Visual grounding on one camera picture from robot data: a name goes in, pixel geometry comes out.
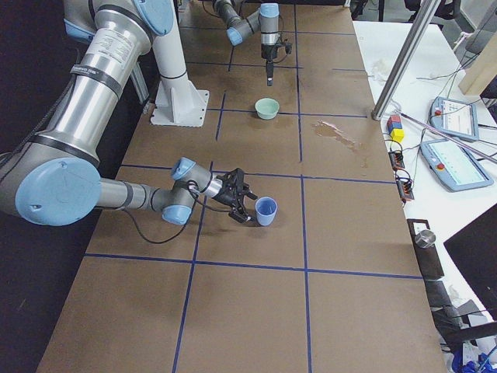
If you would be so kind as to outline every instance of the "white desk surface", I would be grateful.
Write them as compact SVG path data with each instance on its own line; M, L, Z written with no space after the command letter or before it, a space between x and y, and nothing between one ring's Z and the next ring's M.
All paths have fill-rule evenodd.
M411 25L406 23L354 22L364 66L370 76L369 83L375 102L381 94L384 82L377 80L377 76L372 76L374 75L374 66L382 62L391 69L410 27ZM417 78L449 75L458 67L459 61L440 29L438 26L430 25L408 65L394 95L394 100L401 104L403 113L420 121L425 121L431 102L436 96L447 96L450 83L440 93L448 78L429 81ZM471 103L479 97L465 96L459 90L458 83L464 74L464 71L457 73L450 98ZM477 108L478 123L495 126L495 121L481 101L478 102ZM393 111L393 109L393 106L390 106L388 111ZM381 121L384 132L387 132L387 118L388 116L385 116ZM405 118L402 118L402 126L405 132L402 146L410 148L418 145L422 128ZM423 141L436 138L438 137L426 132ZM497 142L497 131L480 128L480 138ZM473 143L472 146L486 154L497 152L497 147L481 142ZM448 192L440 184L433 171L429 169L427 162L421 155L419 155L417 172L415 173L416 153L417 148L405 152L406 169L412 176L415 174L413 190L415 200L405 205L405 217L426 219L430 228L435 232L436 248L445 273L443 282L454 305L458 305L456 304L458 302L464 303L464 300L467 299L473 299L483 309L483 305L449 257L443 242L497 203L497 181L486 188L456 193ZM489 161L483 161L481 164L490 176L497 180L497 165Z

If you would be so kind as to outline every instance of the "robotic arm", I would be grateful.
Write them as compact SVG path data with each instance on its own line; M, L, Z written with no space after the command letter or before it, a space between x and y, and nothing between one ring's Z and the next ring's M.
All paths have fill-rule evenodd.
M171 190L125 181L102 179L102 193L97 206L115 209L145 209L162 214L169 223L184 225L192 213L195 200L201 193L229 206L229 216L239 223L254 221L244 205L244 197L256 200L244 173L240 169L223 176L215 176L209 170L188 158L181 158L172 168L175 180Z
M281 40L278 4L261 4L260 9L245 19L236 12L233 0L213 0L212 6L226 24L228 39L233 46L243 43L260 30L261 57L266 60L267 85L273 85L274 60L278 56L278 50L284 47L286 54L292 52L292 44L286 40Z
M170 0L67 0L64 5L68 28L91 43L72 68L70 89L47 128L29 136L16 151L0 155L0 210L35 224L59 226L84 218L96 206L143 208L182 225L204 193L229 206L235 220L253 220L244 197L257 196L240 169L214 176L180 159L172 171L171 190L100 177L96 146L138 56L171 31L179 39L174 5ZM71 13L75 9L79 16Z

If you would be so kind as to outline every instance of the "light blue joint cap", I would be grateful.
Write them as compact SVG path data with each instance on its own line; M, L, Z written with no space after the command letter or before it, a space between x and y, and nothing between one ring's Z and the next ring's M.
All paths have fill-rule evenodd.
M64 23L65 32L69 35L69 37L84 44L90 44L92 42L93 37L95 36L93 32L85 30L71 21L67 21L66 19L64 19Z
M174 18L171 0L134 0L141 18L152 32L163 37L172 30Z
M275 2L267 2L265 4L261 4L260 15L266 18L277 17L280 15L280 8Z
M192 214L192 208L182 204L173 204L162 210L162 218L168 223L184 225Z
M69 225L84 218L98 203L100 175L79 158L52 159L36 167L21 182L16 208L39 225Z
M191 159L181 157L181 159L176 162L174 167L171 170L171 177L176 181L180 180L184 177L194 166L196 163Z
M236 47L237 45L242 43L242 35L234 27L230 27L229 29L227 29L226 33L228 34L228 39L231 41L231 45L233 45L233 47Z

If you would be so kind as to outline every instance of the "cardboard table surface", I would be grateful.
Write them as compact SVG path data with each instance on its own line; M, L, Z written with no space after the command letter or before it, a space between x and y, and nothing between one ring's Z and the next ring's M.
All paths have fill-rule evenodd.
M144 116L117 177L169 188L182 156L240 167L276 199L274 223L197 206L153 246L104 211L39 372L446 371L349 10L280 8L294 53L266 87L259 37L232 49L190 3L180 31L190 79L210 90L205 123ZM255 114L264 96L274 120ZM134 213L151 239L178 230Z

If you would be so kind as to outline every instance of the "water stain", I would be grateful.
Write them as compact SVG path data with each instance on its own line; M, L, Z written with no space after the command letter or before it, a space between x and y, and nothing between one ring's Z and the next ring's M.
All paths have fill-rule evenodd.
M367 165L367 150L362 142L354 140L344 131L340 130L337 126L332 123L319 120L317 124L313 125L314 131L317 136L322 136L325 138L334 138L341 144L345 145L352 153L358 155L361 158L362 169L366 169Z

